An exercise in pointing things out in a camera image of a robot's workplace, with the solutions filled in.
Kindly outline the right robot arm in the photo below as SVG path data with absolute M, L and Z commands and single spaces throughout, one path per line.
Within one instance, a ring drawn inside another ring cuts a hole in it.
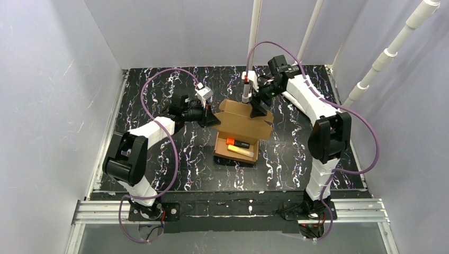
M 263 105 L 271 106 L 275 96 L 283 95 L 305 114 L 312 124 L 308 138 L 312 169 L 303 201 L 300 205 L 281 209 L 280 213 L 288 215 L 298 211 L 303 216 L 320 216 L 330 207 L 330 181 L 341 155 L 349 147 L 352 118 L 325 100 L 312 85 L 302 65 L 289 65 L 285 57 L 280 55 L 273 57 L 268 66 L 271 76 L 266 77 L 263 84 L 258 83 L 254 71 L 246 69 L 242 73 L 244 85 L 251 91 L 250 117 L 266 116 L 267 110 Z

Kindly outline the brown cardboard box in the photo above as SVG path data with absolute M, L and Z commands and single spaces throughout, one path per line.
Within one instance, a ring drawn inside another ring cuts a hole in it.
M 266 116 L 250 117 L 252 106 L 249 104 L 223 100 L 215 116 L 221 121 L 214 128 L 218 130 L 213 155 L 216 157 L 254 164 L 258 160 L 261 140 L 268 140 L 273 131 L 273 113 Z M 228 149 L 227 140 L 234 139 L 249 144 L 246 152 L 249 156 Z

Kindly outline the yellow highlighter marker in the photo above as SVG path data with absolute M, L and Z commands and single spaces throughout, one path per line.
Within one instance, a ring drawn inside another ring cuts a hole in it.
M 234 145 L 227 145 L 227 148 L 229 151 L 238 153 L 240 155 L 246 156 L 246 157 L 250 157 L 252 158 L 254 156 L 254 152 L 248 150 L 248 149 L 244 149 L 244 148 L 240 148 Z

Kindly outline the orange capped black marker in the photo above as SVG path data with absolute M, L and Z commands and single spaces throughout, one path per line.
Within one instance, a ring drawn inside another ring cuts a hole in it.
M 243 142 L 243 141 L 239 141 L 239 140 L 235 140 L 235 139 L 231 139 L 231 138 L 227 138 L 226 139 L 226 145 L 231 145 L 231 146 L 235 146 L 235 147 L 239 147 L 239 148 L 245 148 L 245 149 L 249 149 L 250 148 L 250 144 L 247 142 Z

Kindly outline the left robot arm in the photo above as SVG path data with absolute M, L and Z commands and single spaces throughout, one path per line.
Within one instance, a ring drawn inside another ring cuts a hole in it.
M 114 132 L 103 161 L 103 172 L 118 181 L 131 198 L 144 207 L 153 206 L 158 194 L 145 177 L 147 151 L 164 138 L 172 138 L 186 122 L 200 127 L 219 125 L 208 101 L 175 96 L 162 116 L 127 132 Z

